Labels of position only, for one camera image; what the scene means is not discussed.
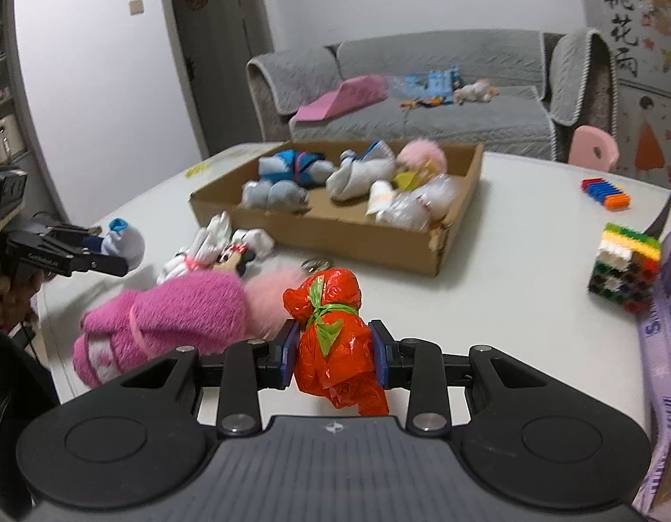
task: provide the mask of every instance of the pink chair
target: pink chair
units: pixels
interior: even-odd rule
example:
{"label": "pink chair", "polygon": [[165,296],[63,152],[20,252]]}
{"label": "pink chair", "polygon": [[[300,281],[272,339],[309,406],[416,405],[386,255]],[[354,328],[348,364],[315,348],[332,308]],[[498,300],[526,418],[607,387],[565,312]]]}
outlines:
{"label": "pink chair", "polygon": [[611,172],[618,161],[618,144],[599,128],[583,125],[575,130],[568,163],[578,167]]}

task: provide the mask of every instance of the colorful building blocks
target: colorful building blocks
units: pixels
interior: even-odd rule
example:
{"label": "colorful building blocks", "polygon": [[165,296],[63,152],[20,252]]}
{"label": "colorful building blocks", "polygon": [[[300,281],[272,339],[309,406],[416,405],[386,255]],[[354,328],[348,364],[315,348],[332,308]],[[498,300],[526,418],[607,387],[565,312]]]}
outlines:
{"label": "colorful building blocks", "polygon": [[622,210],[631,205],[631,197],[620,186],[604,179],[584,179],[582,190],[604,205],[607,210]]}
{"label": "colorful building blocks", "polygon": [[660,258],[661,246],[654,237],[608,223],[587,288],[637,314],[650,303]]}

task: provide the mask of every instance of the light switch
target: light switch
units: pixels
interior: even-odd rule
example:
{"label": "light switch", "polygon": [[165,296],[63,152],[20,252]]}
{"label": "light switch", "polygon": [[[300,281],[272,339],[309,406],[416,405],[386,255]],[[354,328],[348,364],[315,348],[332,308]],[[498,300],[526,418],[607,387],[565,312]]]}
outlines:
{"label": "light switch", "polygon": [[138,13],[145,13],[145,3],[142,0],[130,0],[130,15],[136,16]]}

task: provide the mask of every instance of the cardboard box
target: cardboard box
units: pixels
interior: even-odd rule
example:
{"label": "cardboard box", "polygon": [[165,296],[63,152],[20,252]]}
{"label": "cardboard box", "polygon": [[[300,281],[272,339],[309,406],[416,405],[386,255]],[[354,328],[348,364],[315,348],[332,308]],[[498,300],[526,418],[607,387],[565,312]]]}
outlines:
{"label": "cardboard box", "polygon": [[[397,154],[407,141],[387,143]],[[265,154],[283,149],[317,151],[338,166],[340,154],[345,149],[361,154],[369,144],[370,141],[296,144],[288,141]],[[311,209],[306,214],[245,209],[240,206],[242,185],[249,180],[258,180],[257,158],[194,192],[190,203],[202,226],[207,225],[215,214],[227,211],[235,229],[263,228],[278,244],[310,251],[314,256],[333,255],[435,276],[459,231],[483,165],[481,143],[441,142],[440,145],[447,156],[449,174],[460,177],[460,194],[441,225],[430,231],[406,231],[377,225],[365,215],[366,197],[336,205],[325,188],[309,191]]]}

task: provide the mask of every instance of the red plastic bag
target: red plastic bag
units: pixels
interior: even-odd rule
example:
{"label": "red plastic bag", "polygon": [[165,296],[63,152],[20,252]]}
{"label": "red plastic bag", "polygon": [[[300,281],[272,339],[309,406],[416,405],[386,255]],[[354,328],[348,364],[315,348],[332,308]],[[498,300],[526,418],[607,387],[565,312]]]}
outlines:
{"label": "red plastic bag", "polygon": [[286,290],[282,302],[303,330],[295,365],[299,390],[336,408],[357,404],[362,416],[389,414],[376,384],[372,333],[357,314],[362,295],[355,275],[328,269]]}

